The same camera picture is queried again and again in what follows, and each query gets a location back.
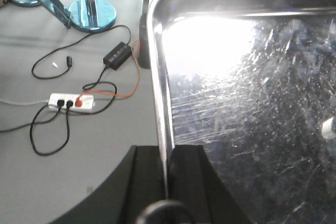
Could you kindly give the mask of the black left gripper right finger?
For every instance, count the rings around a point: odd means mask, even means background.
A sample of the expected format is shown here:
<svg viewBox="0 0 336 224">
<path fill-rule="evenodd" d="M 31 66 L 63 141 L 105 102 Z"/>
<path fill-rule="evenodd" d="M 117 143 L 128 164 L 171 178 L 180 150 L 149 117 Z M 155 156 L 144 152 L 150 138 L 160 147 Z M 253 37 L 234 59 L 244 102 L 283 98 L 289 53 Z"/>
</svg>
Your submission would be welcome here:
<svg viewBox="0 0 336 224">
<path fill-rule="evenodd" d="M 183 203 L 196 223 L 251 223 L 222 184 L 203 146 L 177 145 L 168 171 L 169 199 Z"/>
</svg>

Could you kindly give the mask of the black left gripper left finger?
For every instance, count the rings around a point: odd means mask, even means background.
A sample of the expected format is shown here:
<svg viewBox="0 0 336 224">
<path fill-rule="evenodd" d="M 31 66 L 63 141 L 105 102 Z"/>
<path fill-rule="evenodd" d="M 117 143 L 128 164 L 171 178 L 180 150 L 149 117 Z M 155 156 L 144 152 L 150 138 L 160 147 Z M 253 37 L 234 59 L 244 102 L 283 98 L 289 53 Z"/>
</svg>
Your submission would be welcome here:
<svg viewBox="0 0 336 224">
<path fill-rule="evenodd" d="M 164 198 L 158 146 L 132 145 L 108 178 L 54 223 L 134 223 L 140 212 Z"/>
</svg>

